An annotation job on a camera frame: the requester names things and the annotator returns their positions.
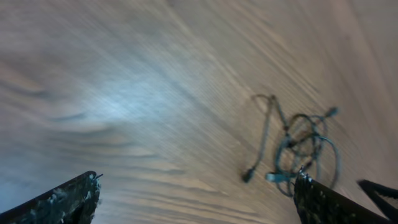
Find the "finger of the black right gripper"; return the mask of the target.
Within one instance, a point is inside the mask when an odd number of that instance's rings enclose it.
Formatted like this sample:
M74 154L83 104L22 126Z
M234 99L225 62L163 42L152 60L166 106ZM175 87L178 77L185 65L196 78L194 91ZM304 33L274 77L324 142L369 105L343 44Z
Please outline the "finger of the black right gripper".
M364 179L358 185L390 221L397 221L397 189Z

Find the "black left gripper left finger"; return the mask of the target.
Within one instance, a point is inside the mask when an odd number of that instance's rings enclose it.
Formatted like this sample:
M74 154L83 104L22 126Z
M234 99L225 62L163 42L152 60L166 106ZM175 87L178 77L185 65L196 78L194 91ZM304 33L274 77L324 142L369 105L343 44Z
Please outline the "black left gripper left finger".
M90 224L100 203L100 175L87 171L1 214L1 223Z

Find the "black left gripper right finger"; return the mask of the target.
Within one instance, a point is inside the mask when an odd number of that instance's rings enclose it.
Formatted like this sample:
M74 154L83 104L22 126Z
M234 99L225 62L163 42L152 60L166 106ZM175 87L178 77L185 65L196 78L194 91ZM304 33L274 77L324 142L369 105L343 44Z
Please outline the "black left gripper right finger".
M380 216L300 171L294 183L294 204L302 223L388 224Z

